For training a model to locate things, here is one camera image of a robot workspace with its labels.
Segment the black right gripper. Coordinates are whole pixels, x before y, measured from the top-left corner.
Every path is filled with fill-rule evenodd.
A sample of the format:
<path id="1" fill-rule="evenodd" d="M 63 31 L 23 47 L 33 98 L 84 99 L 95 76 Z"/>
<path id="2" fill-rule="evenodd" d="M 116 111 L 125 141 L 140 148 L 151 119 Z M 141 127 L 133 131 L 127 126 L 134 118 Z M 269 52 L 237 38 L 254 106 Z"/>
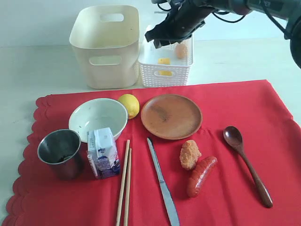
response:
<path id="1" fill-rule="evenodd" d="M 204 19 L 215 11 L 215 8 L 194 0 L 185 0 L 181 6 L 168 13 L 164 23 L 155 25 L 145 33 L 147 42 L 154 41 L 154 47 L 159 49 L 188 39 L 192 33 L 204 25 Z"/>

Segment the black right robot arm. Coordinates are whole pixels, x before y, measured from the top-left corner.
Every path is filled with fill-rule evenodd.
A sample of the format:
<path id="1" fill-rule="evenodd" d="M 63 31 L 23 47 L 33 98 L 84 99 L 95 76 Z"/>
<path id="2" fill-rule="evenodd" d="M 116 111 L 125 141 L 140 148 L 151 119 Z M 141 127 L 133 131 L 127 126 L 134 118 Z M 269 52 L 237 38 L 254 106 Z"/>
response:
<path id="1" fill-rule="evenodd" d="M 297 66 L 301 65 L 301 2 L 299 0 L 169 0 L 165 20 L 145 34 L 155 48 L 182 42 L 205 24 L 213 14 L 234 13 L 245 17 L 251 11 L 265 14 L 290 40 L 290 51 Z"/>

